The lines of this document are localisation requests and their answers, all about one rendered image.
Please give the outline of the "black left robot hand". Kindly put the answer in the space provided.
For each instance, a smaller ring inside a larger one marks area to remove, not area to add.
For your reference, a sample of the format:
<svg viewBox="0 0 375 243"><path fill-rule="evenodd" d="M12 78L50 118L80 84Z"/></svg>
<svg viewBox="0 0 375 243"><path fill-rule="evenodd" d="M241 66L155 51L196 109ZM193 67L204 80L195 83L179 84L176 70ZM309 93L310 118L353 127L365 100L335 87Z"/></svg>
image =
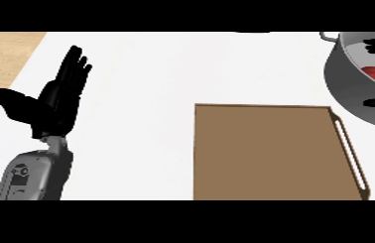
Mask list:
<svg viewBox="0 0 375 243"><path fill-rule="evenodd" d="M80 100L93 66L83 49L71 46L56 78L47 82L38 98L0 88L0 106L7 117L31 125L32 138L65 137L74 129Z"/></svg>

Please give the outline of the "grey metal pot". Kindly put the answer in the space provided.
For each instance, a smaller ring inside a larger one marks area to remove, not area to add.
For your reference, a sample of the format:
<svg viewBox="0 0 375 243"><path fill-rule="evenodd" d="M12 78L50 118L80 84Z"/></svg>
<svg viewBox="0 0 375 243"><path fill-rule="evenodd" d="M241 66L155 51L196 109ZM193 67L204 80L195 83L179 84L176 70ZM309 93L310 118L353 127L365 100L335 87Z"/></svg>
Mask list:
<svg viewBox="0 0 375 243"><path fill-rule="evenodd" d="M334 43L323 67L328 90L344 109L363 121L375 125L375 107L363 106L366 99L375 98L375 80L363 72L363 66L375 66L375 55L365 49L363 40L375 39L375 32L340 32L329 38Z"/></svg>

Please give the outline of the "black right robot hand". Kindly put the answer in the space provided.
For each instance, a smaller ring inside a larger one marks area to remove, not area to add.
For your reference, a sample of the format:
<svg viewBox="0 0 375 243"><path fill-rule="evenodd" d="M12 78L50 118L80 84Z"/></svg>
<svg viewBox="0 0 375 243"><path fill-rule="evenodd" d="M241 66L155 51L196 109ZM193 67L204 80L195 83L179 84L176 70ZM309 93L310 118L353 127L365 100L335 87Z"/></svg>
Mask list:
<svg viewBox="0 0 375 243"><path fill-rule="evenodd" d="M366 44L365 49L371 55L375 55L375 39L363 40L363 43ZM363 101L363 106L366 107L375 107L375 98L366 99Z"/></svg>

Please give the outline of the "brown rectangular tray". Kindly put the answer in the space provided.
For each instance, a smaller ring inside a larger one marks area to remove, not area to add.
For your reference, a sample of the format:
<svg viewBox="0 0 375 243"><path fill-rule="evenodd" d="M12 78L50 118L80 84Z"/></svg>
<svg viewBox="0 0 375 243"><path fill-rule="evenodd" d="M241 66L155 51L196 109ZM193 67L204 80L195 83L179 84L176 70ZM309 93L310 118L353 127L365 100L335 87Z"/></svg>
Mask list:
<svg viewBox="0 0 375 243"><path fill-rule="evenodd" d="M195 106L196 199L366 200L369 185L326 106Z"/></svg>

